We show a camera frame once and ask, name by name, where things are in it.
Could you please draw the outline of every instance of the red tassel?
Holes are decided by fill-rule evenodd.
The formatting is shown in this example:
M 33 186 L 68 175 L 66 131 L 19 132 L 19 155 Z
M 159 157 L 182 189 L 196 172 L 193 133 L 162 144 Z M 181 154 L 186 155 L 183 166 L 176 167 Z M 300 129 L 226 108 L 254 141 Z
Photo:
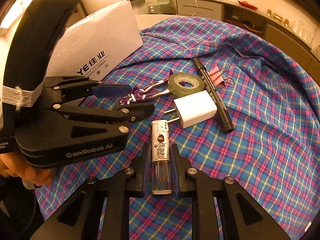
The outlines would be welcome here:
M 249 4 L 249 3 L 246 2 L 246 1 L 242 1 L 242 2 L 239 1 L 239 3 L 240 3 L 242 6 L 247 7 L 247 8 L 250 8 L 250 9 L 252 9 L 252 10 L 258 9 L 258 7 L 255 7 L 254 5 Z

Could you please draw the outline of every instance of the qr code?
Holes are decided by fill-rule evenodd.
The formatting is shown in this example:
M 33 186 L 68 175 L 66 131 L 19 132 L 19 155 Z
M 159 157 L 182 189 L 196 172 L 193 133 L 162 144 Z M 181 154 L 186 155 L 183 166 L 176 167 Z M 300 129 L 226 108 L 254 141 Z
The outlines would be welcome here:
M 164 148 L 158 148 L 157 149 L 157 157 L 164 156 Z

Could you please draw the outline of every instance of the drawer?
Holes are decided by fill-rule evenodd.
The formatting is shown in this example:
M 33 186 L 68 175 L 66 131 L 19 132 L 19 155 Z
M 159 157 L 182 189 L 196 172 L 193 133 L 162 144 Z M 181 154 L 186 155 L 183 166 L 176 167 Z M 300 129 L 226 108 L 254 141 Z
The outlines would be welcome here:
M 220 3 L 201 0 L 177 0 L 178 14 L 222 20 L 223 6 Z
M 320 84 L 320 63 L 315 58 L 311 59 L 310 65 L 307 68 L 308 74 L 318 83 Z
M 294 38 L 282 32 L 278 27 L 268 23 L 265 40 L 281 49 L 303 69 L 308 68 L 312 58 L 310 51 Z

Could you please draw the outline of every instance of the roll of tape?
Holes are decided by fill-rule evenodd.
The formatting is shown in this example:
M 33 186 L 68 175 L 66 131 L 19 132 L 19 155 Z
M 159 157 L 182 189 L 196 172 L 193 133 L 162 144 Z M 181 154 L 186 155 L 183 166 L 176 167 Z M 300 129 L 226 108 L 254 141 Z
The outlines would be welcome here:
M 190 83 L 192 87 L 184 87 L 180 85 L 182 81 Z M 184 97 L 197 92 L 201 92 L 204 88 L 204 84 L 200 77 L 189 73 L 175 73 L 169 77 L 168 89 L 172 94 L 177 97 Z

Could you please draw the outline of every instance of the blue plaid fabric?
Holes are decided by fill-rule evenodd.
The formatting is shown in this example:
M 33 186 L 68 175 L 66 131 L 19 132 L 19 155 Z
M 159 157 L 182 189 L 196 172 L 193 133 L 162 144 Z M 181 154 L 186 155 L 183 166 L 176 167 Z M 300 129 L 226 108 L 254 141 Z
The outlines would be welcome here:
M 174 17 L 141 31 L 143 46 L 105 83 L 142 87 L 169 70 L 196 74 L 193 57 L 208 70 L 232 68 L 220 95 L 235 130 L 223 134 L 211 118 L 182 129 L 170 124 L 181 156 L 211 177 L 233 176 L 289 234 L 299 239 L 320 208 L 319 107 L 315 82 L 291 58 L 236 26 L 199 17 Z M 36 190 L 48 218 L 89 176 L 113 176 L 150 142 L 151 121 L 163 119 L 173 95 L 154 100 L 153 115 L 131 125 L 125 150 L 63 167 L 54 182 Z M 115 99 L 89 97 L 84 107 L 107 109 Z M 130 200 L 130 239 L 191 239 L 191 200 L 168 195 Z

